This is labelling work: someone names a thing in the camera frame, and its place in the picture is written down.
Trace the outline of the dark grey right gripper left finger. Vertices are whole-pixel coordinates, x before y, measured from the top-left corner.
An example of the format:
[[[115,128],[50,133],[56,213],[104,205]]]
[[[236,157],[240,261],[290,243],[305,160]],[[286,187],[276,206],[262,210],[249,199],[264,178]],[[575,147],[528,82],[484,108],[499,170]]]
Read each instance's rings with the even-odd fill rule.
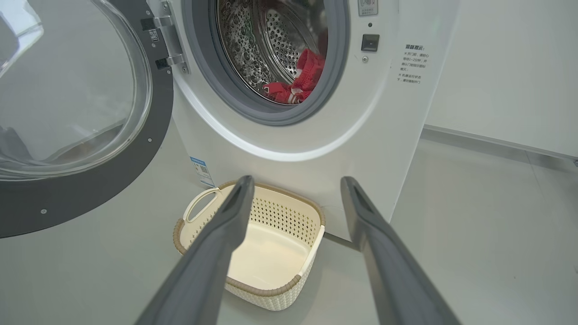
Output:
[[[250,175],[234,188],[139,316],[138,325],[214,325],[231,256],[245,239],[254,197]]]

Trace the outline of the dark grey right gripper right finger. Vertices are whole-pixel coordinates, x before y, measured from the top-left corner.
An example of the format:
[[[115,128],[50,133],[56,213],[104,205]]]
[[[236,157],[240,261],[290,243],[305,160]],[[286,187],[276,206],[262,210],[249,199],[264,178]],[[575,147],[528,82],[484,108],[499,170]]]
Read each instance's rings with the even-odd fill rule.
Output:
[[[361,185],[340,180],[351,241],[363,254],[382,325],[458,325],[460,321]]]

